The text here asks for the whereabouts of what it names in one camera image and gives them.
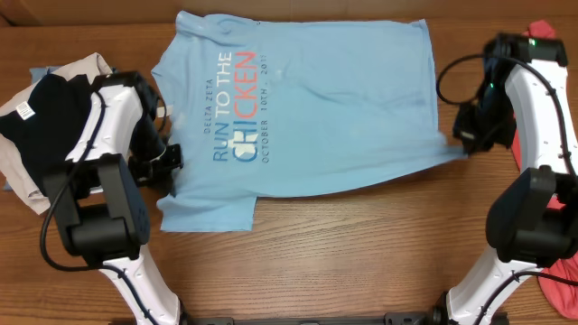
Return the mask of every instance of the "light blue shirt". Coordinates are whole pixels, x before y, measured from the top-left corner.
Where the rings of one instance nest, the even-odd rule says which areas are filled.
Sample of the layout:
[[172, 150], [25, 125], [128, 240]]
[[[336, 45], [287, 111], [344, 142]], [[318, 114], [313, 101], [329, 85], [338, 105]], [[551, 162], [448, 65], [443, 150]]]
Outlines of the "light blue shirt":
[[180, 12], [153, 69], [184, 168], [162, 230], [250, 230], [257, 197], [388, 181], [462, 157], [437, 128], [425, 21], [267, 23]]

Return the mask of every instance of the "red lettering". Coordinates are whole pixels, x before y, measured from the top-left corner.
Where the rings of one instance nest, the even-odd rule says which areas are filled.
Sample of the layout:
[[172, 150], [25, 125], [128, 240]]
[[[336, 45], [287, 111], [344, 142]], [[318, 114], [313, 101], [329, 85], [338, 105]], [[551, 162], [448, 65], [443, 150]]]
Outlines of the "red lettering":
[[244, 79], [239, 79], [238, 78], [238, 74], [235, 71], [235, 82], [240, 82], [240, 83], [251, 83], [251, 82], [256, 82], [256, 72], [255, 72], [255, 77], [253, 77], [251, 80], [247, 79], [247, 73], [245, 72], [245, 78]]
[[247, 90], [243, 90], [243, 89], [235, 86], [235, 89], [239, 92], [239, 94], [241, 94], [241, 95], [236, 95], [235, 96], [236, 99], [256, 99], [256, 96], [249, 95], [249, 93], [251, 91], [256, 89], [256, 86], [253, 86]]
[[256, 57], [254, 52], [237, 52], [235, 53], [237, 56], [247, 56], [246, 59], [242, 60], [241, 62], [235, 65], [236, 69], [256, 69], [256, 66], [246, 66], [245, 63], [253, 60]]
[[255, 105], [253, 106], [253, 112], [251, 112], [251, 114], [242, 114], [238, 110], [238, 102], [235, 102], [235, 114], [237, 114], [237, 116], [239, 116], [241, 118], [251, 118], [251, 117], [255, 116], [256, 110], [257, 110], [257, 106], [255, 103]]

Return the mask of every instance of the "red cloth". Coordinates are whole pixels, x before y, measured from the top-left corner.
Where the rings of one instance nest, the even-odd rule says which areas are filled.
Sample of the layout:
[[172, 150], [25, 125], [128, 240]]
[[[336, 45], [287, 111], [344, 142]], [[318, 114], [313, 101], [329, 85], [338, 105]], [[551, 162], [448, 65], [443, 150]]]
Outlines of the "red cloth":
[[[531, 23], [528, 31], [525, 32], [524, 35], [550, 39], [556, 37], [555, 30], [545, 21]], [[512, 143], [512, 153], [514, 154], [517, 167], [520, 168], [520, 142], [517, 137], [517, 131], [514, 142]], [[560, 209], [562, 206], [563, 204], [554, 198], [548, 203], [548, 208], [551, 209]], [[558, 260], [552, 267], [544, 269], [544, 273], [578, 281], [578, 256], [575, 255], [567, 260]], [[576, 287], [544, 278], [538, 278], [538, 281], [540, 282], [544, 296], [560, 314], [566, 318], [578, 320], [578, 289]]]

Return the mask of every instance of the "black cloth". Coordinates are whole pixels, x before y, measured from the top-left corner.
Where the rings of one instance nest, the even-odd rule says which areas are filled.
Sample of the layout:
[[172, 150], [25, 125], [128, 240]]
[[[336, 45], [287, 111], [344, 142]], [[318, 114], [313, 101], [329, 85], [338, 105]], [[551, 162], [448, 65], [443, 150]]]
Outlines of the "black cloth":
[[42, 78], [28, 99], [35, 115], [23, 120], [14, 111], [0, 117], [0, 134], [12, 141], [22, 163], [42, 194], [42, 177], [64, 163], [89, 118], [90, 83], [86, 75], [67, 81], [49, 74]]

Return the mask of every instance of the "wooden table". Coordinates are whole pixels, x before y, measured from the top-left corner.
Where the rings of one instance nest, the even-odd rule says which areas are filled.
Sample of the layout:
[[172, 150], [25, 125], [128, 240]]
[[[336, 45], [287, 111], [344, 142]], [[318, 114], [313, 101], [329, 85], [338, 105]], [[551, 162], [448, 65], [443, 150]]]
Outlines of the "wooden table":
[[[428, 21], [438, 69], [479, 52], [498, 31], [521, 32], [532, 20]], [[578, 32], [573, 17], [552, 17], [571, 62], [569, 100], [578, 115]], [[65, 64], [94, 51], [121, 70], [151, 68], [174, 35], [171, 24], [0, 29], [0, 102], [30, 83], [28, 69]], [[480, 84], [480, 63], [447, 79], [450, 98]], [[455, 107], [440, 105], [450, 134]], [[301, 200], [260, 200], [251, 232], [175, 234], [159, 231], [154, 193], [150, 247], [167, 284], [197, 317], [238, 319], [382, 315], [429, 309], [481, 254], [485, 218], [518, 174], [511, 153], [497, 147], [363, 190]], [[0, 324], [106, 324], [131, 318], [114, 286], [98, 272], [52, 270], [39, 253], [42, 220], [13, 193], [0, 193]], [[63, 263], [54, 225], [49, 249]], [[514, 324], [562, 320], [528, 280], [504, 305]]]

